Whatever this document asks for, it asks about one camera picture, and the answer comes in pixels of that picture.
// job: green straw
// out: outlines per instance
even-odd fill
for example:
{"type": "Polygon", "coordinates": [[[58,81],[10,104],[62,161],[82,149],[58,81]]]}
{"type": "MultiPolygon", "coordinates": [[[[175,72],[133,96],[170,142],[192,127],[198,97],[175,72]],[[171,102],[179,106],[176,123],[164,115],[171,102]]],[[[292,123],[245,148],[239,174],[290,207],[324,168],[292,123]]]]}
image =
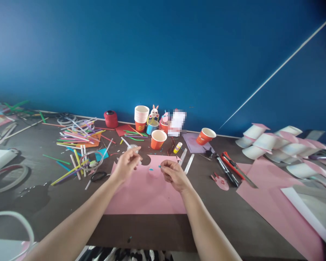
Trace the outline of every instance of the green straw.
{"type": "Polygon", "coordinates": [[[53,157],[47,156],[47,155],[45,155],[45,154],[42,154],[42,156],[45,156],[45,157],[48,157],[48,158],[50,158],[50,159],[53,159],[53,160],[56,160],[56,161],[59,161],[59,162],[65,163],[65,164],[67,164],[67,165],[70,165],[69,162],[66,162],[66,161],[63,161],[63,160],[60,160],[60,159],[56,159],[56,158],[53,158],[53,157]]]}

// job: glue stick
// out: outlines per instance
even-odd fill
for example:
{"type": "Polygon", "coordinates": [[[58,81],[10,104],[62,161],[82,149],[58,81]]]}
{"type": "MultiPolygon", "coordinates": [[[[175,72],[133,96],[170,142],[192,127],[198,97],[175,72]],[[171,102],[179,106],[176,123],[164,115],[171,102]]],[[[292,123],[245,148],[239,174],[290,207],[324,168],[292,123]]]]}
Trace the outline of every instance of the glue stick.
{"type": "Polygon", "coordinates": [[[176,145],[176,147],[175,147],[175,149],[174,149],[173,152],[176,154],[176,153],[179,151],[179,149],[181,148],[181,146],[182,146],[182,143],[179,142],[179,143],[176,145]]]}

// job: pink paper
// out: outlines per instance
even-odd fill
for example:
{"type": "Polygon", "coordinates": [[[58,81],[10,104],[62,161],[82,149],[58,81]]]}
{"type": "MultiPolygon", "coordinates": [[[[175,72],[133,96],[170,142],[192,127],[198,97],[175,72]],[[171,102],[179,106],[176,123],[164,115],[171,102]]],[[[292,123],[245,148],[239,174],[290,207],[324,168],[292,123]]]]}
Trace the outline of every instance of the pink paper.
{"type": "MultiPolygon", "coordinates": [[[[139,165],[111,199],[105,215],[186,214],[180,193],[164,180],[160,165],[164,160],[177,162],[176,156],[148,155],[148,166],[139,165]]],[[[117,164],[113,164],[112,173],[117,164]]]]}
{"type": "Polygon", "coordinates": [[[264,157],[255,160],[248,176],[259,188],[242,182],[237,193],[308,261],[323,261],[319,235],[280,191],[304,184],[264,157]]]}
{"type": "Polygon", "coordinates": [[[187,147],[189,149],[189,152],[191,153],[205,153],[205,149],[210,149],[211,145],[210,143],[206,143],[205,145],[199,145],[196,141],[199,133],[193,133],[193,132],[187,132],[183,135],[187,147]]]}

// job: white cord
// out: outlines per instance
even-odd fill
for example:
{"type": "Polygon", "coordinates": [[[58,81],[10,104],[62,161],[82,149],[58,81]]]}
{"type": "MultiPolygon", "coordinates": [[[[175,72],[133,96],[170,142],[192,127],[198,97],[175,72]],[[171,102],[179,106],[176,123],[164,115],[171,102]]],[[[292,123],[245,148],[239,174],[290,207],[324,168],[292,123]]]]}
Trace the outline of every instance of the white cord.
{"type": "Polygon", "coordinates": [[[21,214],[17,213],[17,212],[13,212],[13,211],[0,211],[0,216],[12,216],[17,218],[22,225],[25,227],[26,231],[28,232],[28,236],[29,236],[29,247],[24,250],[22,253],[20,253],[19,255],[15,256],[14,258],[12,258],[10,261],[14,261],[17,258],[19,258],[20,256],[24,255],[25,253],[27,253],[28,251],[31,250],[33,244],[34,244],[34,232],[32,227],[30,226],[29,222],[25,219],[25,217],[23,217],[21,214]]]}

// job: red spool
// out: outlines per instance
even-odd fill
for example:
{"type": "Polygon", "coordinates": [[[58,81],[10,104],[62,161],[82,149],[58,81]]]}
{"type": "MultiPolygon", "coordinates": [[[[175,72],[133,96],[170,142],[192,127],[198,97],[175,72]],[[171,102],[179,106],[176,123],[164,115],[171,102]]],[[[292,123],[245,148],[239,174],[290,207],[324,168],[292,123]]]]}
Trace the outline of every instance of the red spool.
{"type": "Polygon", "coordinates": [[[105,123],[106,126],[109,128],[117,128],[118,121],[117,121],[117,114],[114,111],[107,111],[104,113],[105,123]]]}

